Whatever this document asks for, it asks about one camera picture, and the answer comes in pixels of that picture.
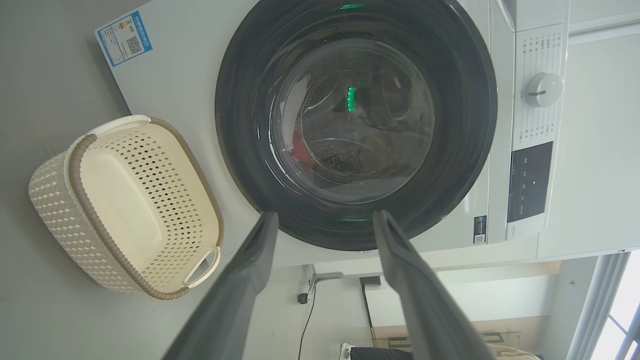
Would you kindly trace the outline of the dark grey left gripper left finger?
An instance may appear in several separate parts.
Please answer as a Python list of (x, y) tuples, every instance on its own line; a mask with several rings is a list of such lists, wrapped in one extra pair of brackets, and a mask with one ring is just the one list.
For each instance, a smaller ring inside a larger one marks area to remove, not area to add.
[(242, 246), (163, 355), (165, 360), (241, 360), (255, 301), (268, 284), (279, 230), (260, 216)]

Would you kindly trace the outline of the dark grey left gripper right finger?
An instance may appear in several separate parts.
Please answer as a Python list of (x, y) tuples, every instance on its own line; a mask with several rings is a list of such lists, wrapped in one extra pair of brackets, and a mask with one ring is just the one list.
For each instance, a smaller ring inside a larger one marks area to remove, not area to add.
[(372, 215), (386, 282), (400, 297), (415, 360), (493, 360), (437, 274), (386, 210)]

